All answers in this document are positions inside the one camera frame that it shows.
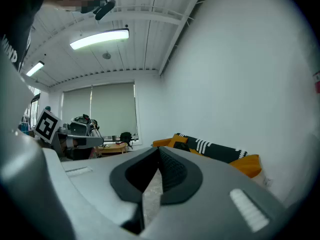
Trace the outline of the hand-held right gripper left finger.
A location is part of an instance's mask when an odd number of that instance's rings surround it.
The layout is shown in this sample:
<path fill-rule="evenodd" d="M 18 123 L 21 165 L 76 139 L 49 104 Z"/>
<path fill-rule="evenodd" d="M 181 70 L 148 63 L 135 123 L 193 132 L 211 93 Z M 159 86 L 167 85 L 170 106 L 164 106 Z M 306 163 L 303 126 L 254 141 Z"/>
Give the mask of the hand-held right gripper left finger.
<path fill-rule="evenodd" d="M 160 210 L 160 171 L 152 174 L 142 192 L 142 206 L 119 198 L 110 184 L 114 167 L 150 150 L 143 148 L 124 154 L 61 163 L 69 179 L 82 196 L 113 223 L 140 233 Z"/>

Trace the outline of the white package red label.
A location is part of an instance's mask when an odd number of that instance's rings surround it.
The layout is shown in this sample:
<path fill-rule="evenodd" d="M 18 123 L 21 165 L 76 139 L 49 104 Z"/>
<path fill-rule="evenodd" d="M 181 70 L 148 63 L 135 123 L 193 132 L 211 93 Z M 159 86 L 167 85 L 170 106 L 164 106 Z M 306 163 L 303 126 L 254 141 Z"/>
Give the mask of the white package red label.
<path fill-rule="evenodd" d="M 317 94 L 320 94 L 320 70 L 316 72 L 313 76 L 315 91 Z"/>

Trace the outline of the round wooden table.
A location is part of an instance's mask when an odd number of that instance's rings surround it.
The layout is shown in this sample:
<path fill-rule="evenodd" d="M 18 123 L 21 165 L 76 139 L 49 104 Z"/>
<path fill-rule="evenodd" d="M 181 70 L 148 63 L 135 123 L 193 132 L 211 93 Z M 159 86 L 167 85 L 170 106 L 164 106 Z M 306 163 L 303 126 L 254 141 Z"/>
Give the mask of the round wooden table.
<path fill-rule="evenodd" d="M 109 143 L 105 144 L 103 147 L 99 147 L 98 151 L 103 157 L 109 157 L 119 154 L 124 154 L 127 152 L 127 143 Z"/>

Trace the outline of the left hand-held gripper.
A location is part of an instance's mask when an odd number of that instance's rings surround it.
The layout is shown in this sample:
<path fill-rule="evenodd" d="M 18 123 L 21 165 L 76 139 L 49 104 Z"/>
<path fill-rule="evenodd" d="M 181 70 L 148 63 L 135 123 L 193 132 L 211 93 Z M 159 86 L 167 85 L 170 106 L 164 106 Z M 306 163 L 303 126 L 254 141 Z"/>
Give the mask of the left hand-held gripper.
<path fill-rule="evenodd" d="M 33 128 L 33 133 L 39 137 L 39 142 L 44 148 L 54 150 L 58 157 L 66 157 L 67 138 L 71 138 L 68 123 L 62 126 L 62 121 L 57 116 L 49 110 L 43 109 Z M 99 136 L 73 135 L 72 139 L 76 141 L 78 149 L 94 148 L 104 144 L 104 139 Z"/>

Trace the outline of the person's black printed t-shirt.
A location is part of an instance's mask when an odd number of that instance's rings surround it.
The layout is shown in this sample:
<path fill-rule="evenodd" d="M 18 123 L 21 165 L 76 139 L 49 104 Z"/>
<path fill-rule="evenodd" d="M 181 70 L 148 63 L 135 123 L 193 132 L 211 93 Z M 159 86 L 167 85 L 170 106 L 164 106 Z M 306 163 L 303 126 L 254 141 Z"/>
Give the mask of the person's black printed t-shirt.
<path fill-rule="evenodd" d="M 31 28 L 44 0 L 0 0 L 0 45 L 19 72 L 31 44 Z"/>

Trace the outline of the black bag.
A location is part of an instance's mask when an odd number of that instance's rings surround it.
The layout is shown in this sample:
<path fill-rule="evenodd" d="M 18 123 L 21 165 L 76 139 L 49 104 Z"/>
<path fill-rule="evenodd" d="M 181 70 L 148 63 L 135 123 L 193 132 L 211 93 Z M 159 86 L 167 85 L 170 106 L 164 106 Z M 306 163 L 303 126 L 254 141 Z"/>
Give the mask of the black bag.
<path fill-rule="evenodd" d="M 132 134 L 130 132 L 121 133 L 119 140 L 126 143 L 128 147 L 132 147 Z"/>

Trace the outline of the gray roller blind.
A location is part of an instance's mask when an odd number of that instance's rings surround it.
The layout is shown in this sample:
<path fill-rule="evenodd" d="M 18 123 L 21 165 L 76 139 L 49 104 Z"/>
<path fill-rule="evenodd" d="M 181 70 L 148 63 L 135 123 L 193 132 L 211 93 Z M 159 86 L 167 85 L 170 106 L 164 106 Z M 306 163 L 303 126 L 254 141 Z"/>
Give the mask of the gray roller blind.
<path fill-rule="evenodd" d="M 120 136 L 124 132 L 137 133 L 134 84 L 94 86 L 91 118 L 97 121 L 102 137 Z"/>

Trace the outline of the long ceiling light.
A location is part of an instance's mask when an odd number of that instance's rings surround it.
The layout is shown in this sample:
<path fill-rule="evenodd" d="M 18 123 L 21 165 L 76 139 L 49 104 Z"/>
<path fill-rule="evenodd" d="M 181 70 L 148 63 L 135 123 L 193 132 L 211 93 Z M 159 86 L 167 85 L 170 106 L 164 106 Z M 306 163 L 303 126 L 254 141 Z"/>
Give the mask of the long ceiling light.
<path fill-rule="evenodd" d="M 90 35 L 79 40 L 70 43 L 70 47 L 73 50 L 78 50 L 87 46 L 91 46 L 98 43 L 125 40 L 130 37 L 130 31 L 128 28 L 113 29 L 104 32 L 100 32 L 94 35 Z"/>
<path fill-rule="evenodd" d="M 40 69 L 42 69 L 44 67 L 44 63 L 42 61 L 39 61 L 37 64 L 35 64 L 27 73 L 26 75 L 28 77 L 31 77 L 32 75 L 34 75 L 37 71 L 39 71 Z"/>

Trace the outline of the orange square cushion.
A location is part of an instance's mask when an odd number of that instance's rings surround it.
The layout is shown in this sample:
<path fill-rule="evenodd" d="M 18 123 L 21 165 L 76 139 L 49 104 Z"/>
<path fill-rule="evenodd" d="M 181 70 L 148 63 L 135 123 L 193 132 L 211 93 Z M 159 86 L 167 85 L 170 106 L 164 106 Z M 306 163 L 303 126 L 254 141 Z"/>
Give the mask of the orange square cushion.
<path fill-rule="evenodd" d="M 260 157 L 258 154 L 248 155 L 237 159 L 229 163 L 229 165 L 236 168 L 251 179 L 258 176 L 262 172 Z"/>
<path fill-rule="evenodd" d="M 184 136 L 180 136 L 178 134 L 174 134 L 167 146 L 170 148 L 173 148 L 176 142 L 186 144 L 188 142 L 188 138 Z"/>

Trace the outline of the black blanket white pattern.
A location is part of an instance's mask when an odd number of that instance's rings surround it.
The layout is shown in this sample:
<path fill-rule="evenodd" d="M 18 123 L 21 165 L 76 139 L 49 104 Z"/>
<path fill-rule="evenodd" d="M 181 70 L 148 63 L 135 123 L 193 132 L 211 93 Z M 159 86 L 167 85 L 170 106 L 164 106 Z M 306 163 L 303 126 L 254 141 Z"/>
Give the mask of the black blanket white pattern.
<path fill-rule="evenodd" d="M 177 133 L 177 135 L 187 138 L 186 143 L 190 151 L 196 152 L 197 154 L 209 157 L 211 159 L 225 162 L 227 164 L 249 156 L 248 152 L 243 149 L 222 146 L 181 133 Z"/>

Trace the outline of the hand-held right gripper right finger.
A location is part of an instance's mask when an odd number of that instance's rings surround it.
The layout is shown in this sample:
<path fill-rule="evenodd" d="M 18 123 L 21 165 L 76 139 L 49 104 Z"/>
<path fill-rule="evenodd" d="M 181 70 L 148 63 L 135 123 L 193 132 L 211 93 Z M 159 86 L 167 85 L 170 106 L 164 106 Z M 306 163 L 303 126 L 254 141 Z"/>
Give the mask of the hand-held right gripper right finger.
<path fill-rule="evenodd" d="M 147 240 L 270 240 L 284 206 L 233 166 L 160 147 L 163 194 Z"/>

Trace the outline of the black garment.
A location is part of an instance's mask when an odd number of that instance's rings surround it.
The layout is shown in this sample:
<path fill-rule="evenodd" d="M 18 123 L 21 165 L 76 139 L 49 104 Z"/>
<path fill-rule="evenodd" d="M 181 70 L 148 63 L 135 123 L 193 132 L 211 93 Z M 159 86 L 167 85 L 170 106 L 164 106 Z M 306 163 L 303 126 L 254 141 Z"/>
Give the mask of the black garment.
<path fill-rule="evenodd" d="M 183 150 L 183 151 L 186 151 L 186 152 L 189 152 L 189 153 L 191 152 L 188 144 L 184 143 L 184 142 L 181 142 L 181 141 L 176 141 L 174 143 L 173 147 L 175 149 Z"/>

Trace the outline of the orange sofa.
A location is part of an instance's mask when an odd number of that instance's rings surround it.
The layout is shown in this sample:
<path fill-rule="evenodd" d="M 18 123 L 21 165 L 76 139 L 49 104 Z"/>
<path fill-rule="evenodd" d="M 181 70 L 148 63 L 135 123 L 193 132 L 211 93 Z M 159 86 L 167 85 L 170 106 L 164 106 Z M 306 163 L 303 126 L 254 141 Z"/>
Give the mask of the orange sofa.
<path fill-rule="evenodd" d="M 153 147 L 168 147 L 168 144 L 171 140 L 171 138 L 167 138 L 167 139 L 161 139 L 161 140 L 155 140 L 152 144 Z M 195 151 L 190 151 L 191 153 L 195 154 L 195 155 L 200 155 L 197 154 Z"/>

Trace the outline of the gray machine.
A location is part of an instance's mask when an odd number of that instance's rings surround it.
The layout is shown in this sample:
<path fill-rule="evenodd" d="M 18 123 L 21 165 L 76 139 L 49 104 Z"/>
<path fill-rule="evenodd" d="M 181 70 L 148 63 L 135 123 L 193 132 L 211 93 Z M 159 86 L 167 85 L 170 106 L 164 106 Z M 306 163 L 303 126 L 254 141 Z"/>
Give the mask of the gray machine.
<path fill-rule="evenodd" d="M 92 137 L 95 124 L 96 121 L 94 119 L 90 119 L 88 115 L 83 114 L 72 118 L 69 126 L 72 135 Z"/>

